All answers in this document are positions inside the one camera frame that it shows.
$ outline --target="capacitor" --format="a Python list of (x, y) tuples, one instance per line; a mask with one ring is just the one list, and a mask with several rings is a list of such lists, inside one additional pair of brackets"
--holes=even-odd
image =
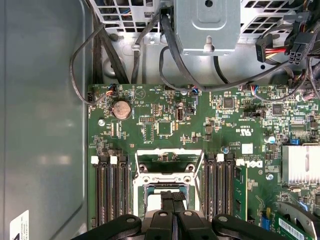
[(276, 138), (274, 136), (267, 135), (264, 138), (264, 142), (266, 144), (275, 144), (276, 143)]
[(221, 152), (223, 152), (224, 154), (228, 154), (229, 153), (229, 147), (228, 146), (222, 146), (221, 147)]

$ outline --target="aluminum heatsink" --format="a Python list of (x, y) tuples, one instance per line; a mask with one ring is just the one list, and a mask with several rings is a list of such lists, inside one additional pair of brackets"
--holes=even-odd
[(320, 183), (320, 146), (283, 146), (282, 180), (288, 184)]

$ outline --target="wire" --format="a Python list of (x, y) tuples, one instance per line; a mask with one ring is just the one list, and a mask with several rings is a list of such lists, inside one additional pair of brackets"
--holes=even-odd
[[(136, 45), (140, 45), (144, 37), (158, 24), (159, 22), (159, 13), (154, 16), (151, 22), (142, 30), (139, 34), (137, 40), (135, 41)], [(131, 75), (131, 84), (137, 84), (138, 82), (138, 71), (140, 63), (140, 51), (134, 51), (133, 54), (133, 70)]]
[(261, 100), (263, 102), (268, 102), (268, 103), (284, 101), (284, 100), (286, 100), (288, 98), (291, 98), (305, 84), (305, 82), (307, 80), (307, 77), (308, 77), (308, 72), (309, 72), (309, 70), (307, 68), (305, 74), (302, 77), (301, 83), (291, 93), (289, 93), (288, 95), (286, 95), (284, 97), (280, 97), (280, 98), (277, 98), (277, 99), (266, 99), (266, 98), (263, 98), (261, 96), (256, 95), (256, 93), (254, 93), (254, 97), (256, 97), (257, 99), (259, 99), (259, 100)]
[(70, 59), (70, 63), (69, 63), (69, 74), (71, 77), (71, 82), (72, 82), (72, 86), (73, 89), (75, 91), (75, 94), (78, 96), (78, 98), (87, 105), (97, 105), (98, 103), (100, 103), (108, 94), (110, 94), (110, 92), (112, 91), (107, 91), (102, 97), (100, 97), (97, 101), (94, 102), (89, 102), (87, 101), (80, 93), (77, 84), (76, 84), (76, 79), (75, 79), (75, 71), (74, 71), (74, 63), (75, 63), (75, 59), (78, 55), (78, 53), (92, 40), (94, 39), (94, 37), (101, 31), (105, 29), (105, 25), (102, 23), (100, 24), (96, 30), (94, 30), (93, 33), (91, 33), (91, 35), (84, 41), (84, 43), (82, 43), (82, 45), (75, 51), (75, 53), (72, 55), (71, 59)]
[(180, 92), (192, 92), (195, 88), (182, 88), (182, 87), (176, 87), (174, 85), (172, 85), (170, 82), (168, 82), (168, 80), (166, 79), (166, 77), (164, 76), (164, 73), (163, 73), (163, 68), (164, 68), (164, 52), (166, 50), (168, 50), (169, 47), (168, 46), (165, 46), (161, 52), (160, 52), (160, 59), (159, 59), (159, 74), (160, 74), (160, 78), (161, 80), (163, 81), (163, 83), (165, 85), (167, 85), (169, 88), (172, 88), (174, 90), (177, 90), (177, 91), (180, 91)]
[(315, 85), (314, 74), (312, 71), (312, 57), (309, 57), (309, 60), (308, 60), (308, 72), (309, 72), (308, 73), (309, 81), (312, 85), (314, 93), (315, 93), (316, 97), (320, 100), (320, 95), (319, 95), (319, 92), (318, 92), (317, 87)]
[[(93, 6), (91, 5), (91, 3), (88, 0), (86, 0), (86, 3), (89, 6), (89, 8), (91, 9), (94, 24), (96, 26), (98, 26), (100, 24), (100, 21), (97, 17), (97, 14), (96, 14)], [(114, 70), (115, 77), (118, 80), (119, 84), (129, 84), (129, 80), (128, 80), (126, 71), (124, 69), (124, 66), (122, 65), (122, 62), (119, 58), (119, 55), (117, 54), (107, 31), (101, 31), (99, 33), (99, 37), (100, 37), (101, 43), (105, 49), (105, 52), (106, 52), (107, 56), (109, 57), (112, 69)]]
[(288, 61), (285, 61), (275, 67), (270, 68), (267, 71), (264, 71), (262, 73), (259, 73), (255, 76), (240, 80), (240, 81), (236, 81), (233, 83), (229, 83), (229, 84), (224, 84), (224, 85), (216, 85), (216, 86), (203, 86), (201, 85), (197, 80), (195, 80), (195, 78), (191, 75), (191, 73), (189, 72), (189, 70), (187, 69), (186, 65), (184, 64), (181, 56), (180, 56), (180, 52), (178, 50), (178, 46), (175, 40), (175, 35), (173, 33), (173, 30), (171, 28), (171, 24), (170, 21), (168, 19), (168, 17), (166, 15), (163, 15), (161, 17), (161, 25), (165, 34), (165, 38), (166, 41), (168, 43), (168, 48), (171, 52), (171, 55), (173, 57), (173, 60), (175, 61), (175, 64), (177, 65), (180, 73), (183, 75), (183, 77), (185, 79), (187, 79), (191, 84), (197, 86), (197, 88), (203, 92), (217, 92), (217, 91), (224, 91), (224, 90), (228, 90), (234, 87), (239, 87), (242, 85), (245, 85), (247, 83), (252, 83), (252, 82), (256, 82), (274, 72), (276, 72), (279, 69), (282, 69), (288, 65), (290, 65), (290, 63)]
[(225, 84), (229, 84), (230, 82), (228, 81), (228, 79), (225, 77), (225, 75), (221, 71), (220, 64), (219, 64), (219, 58), (217, 56), (213, 57), (213, 65), (214, 65), (215, 71), (218, 74), (218, 76), (220, 77), (220, 79)]

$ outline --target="yellow wire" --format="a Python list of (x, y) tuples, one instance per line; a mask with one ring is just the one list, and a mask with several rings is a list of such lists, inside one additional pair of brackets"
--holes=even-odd
[(266, 59), (269, 59), (269, 58), (274, 57), (274, 56), (277, 55), (277, 54), (279, 54), (279, 52), (271, 53), (270, 55), (266, 56), (265, 58), (266, 58)]

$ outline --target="white label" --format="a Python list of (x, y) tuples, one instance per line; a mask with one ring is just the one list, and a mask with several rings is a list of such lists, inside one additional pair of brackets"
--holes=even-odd
[(243, 143), (242, 144), (242, 154), (253, 154), (254, 145), (252, 143)]
[(29, 210), (10, 222), (10, 240), (29, 240)]
[(291, 227), (288, 223), (283, 221), (281, 218), (279, 218), (279, 225), (282, 227), (284, 230), (289, 232), (292, 236), (294, 236), (298, 240), (305, 240), (305, 236), (295, 230), (293, 227)]

